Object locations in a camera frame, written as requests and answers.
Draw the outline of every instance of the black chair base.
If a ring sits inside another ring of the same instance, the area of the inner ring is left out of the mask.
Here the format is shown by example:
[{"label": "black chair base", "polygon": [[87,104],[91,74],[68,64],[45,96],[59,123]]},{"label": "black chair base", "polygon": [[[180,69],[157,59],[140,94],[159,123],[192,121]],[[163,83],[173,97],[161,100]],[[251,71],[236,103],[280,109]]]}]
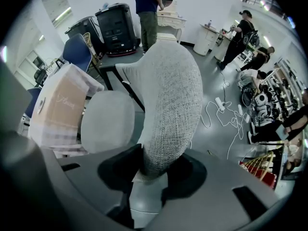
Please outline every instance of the black chair base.
[{"label": "black chair base", "polygon": [[133,91],[133,89],[130,87],[130,85],[123,81],[123,79],[122,79],[121,75],[119,74],[119,72],[117,71],[115,65],[102,66],[102,67],[99,67],[99,68],[96,67],[96,66],[94,66],[94,67],[95,67],[96,71],[100,72],[100,76],[104,80],[108,90],[113,90],[113,88],[111,86],[107,72],[113,72],[114,75],[117,77],[117,79],[122,83],[124,88],[128,91],[130,97],[133,98],[136,101],[136,103],[140,106],[140,108],[145,112],[145,109],[144,109],[142,102],[140,101],[140,99],[138,98],[136,93]]}]

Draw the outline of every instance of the black pants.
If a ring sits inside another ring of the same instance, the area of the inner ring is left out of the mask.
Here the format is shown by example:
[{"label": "black pants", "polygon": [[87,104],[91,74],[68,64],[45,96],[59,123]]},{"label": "black pants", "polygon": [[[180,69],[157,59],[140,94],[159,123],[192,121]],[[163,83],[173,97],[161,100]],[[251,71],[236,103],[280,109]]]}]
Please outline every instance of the black pants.
[{"label": "black pants", "polygon": [[256,133],[258,134],[251,137],[252,143],[263,141],[280,141],[281,139],[276,133],[276,130],[280,125],[281,121],[275,121],[262,127],[256,127]]},{"label": "black pants", "polygon": [[228,65],[234,60],[235,57],[237,57],[238,54],[242,53],[244,50],[245,46],[243,44],[237,44],[236,42],[231,41],[228,46],[225,59],[221,63],[224,64],[224,66]]},{"label": "black pants", "polygon": [[258,61],[252,60],[251,62],[247,63],[244,67],[241,68],[241,71],[247,70],[247,69],[254,69],[258,70],[262,65]]}]

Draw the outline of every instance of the gray knit chair backrest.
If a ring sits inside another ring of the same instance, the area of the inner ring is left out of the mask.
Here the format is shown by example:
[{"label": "gray knit chair backrest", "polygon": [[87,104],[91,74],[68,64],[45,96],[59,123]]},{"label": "gray knit chair backrest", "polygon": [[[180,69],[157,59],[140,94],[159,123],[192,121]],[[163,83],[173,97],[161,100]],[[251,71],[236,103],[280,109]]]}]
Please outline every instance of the gray knit chair backrest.
[{"label": "gray knit chair backrest", "polygon": [[141,176],[142,180],[154,179],[184,153],[198,126],[203,95],[198,65],[186,48],[162,41],[138,62],[117,64],[116,68],[142,96]]}]

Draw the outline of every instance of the black speaker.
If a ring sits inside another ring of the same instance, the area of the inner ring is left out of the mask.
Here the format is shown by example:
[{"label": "black speaker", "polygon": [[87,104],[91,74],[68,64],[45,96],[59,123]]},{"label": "black speaker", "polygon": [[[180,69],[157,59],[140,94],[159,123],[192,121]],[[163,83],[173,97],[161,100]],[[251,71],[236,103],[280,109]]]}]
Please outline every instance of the black speaker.
[{"label": "black speaker", "polygon": [[98,24],[107,47],[108,56],[121,56],[136,52],[137,39],[129,6],[116,3],[98,11]]},{"label": "black speaker", "polygon": [[88,16],[81,19],[80,21],[69,27],[65,34],[67,34],[68,37],[71,38],[78,33],[80,33],[81,35],[84,35],[85,33],[90,33],[93,48],[98,57],[101,59],[106,53],[106,46],[99,36],[98,30],[100,29],[99,26],[93,21],[93,18],[94,16]]}]

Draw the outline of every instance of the white sneaker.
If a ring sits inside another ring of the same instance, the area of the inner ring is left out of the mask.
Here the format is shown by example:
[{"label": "white sneaker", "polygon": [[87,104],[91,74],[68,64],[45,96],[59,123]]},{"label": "white sneaker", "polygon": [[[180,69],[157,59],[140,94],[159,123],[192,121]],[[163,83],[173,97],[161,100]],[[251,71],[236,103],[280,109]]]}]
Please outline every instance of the white sneaker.
[{"label": "white sneaker", "polygon": [[252,137],[252,134],[251,134],[251,132],[249,131],[249,132],[248,132],[249,143],[250,143],[250,144],[253,144],[252,141],[251,141],[251,137]]},{"label": "white sneaker", "polygon": [[242,85],[241,85],[241,82],[239,81],[239,82],[237,82],[237,86],[242,90],[243,89],[243,87],[242,87]]},{"label": "white sneaker", "polygon": [[251,123],[251,128],[252,128],[252,134],[256,135],[256,127],[253,122]]}]

